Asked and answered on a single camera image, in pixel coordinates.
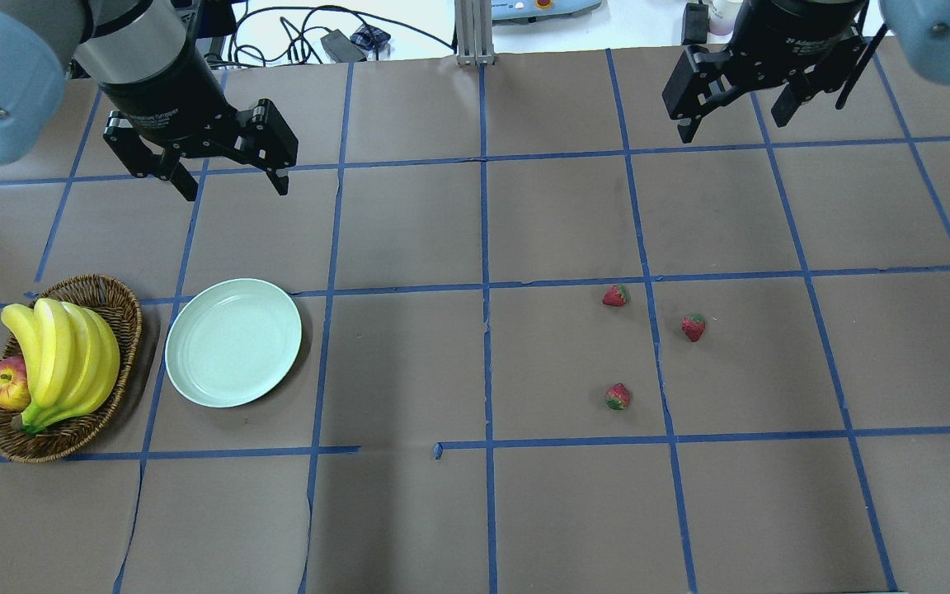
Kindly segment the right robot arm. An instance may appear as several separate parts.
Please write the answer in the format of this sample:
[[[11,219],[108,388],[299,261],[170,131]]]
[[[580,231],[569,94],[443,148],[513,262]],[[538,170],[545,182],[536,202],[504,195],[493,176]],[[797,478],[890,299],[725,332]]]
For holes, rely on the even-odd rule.
[[[720,50],[687,45],[662,92],[683,143],[721,106],[751,92],[780,89],[770,109],[784,127],[821,93],[844,109],[879,45],[893,34],[910,67],[950,86],[950,1],[882,1],[883,23],[863,31],[866,1],[744,1]]]

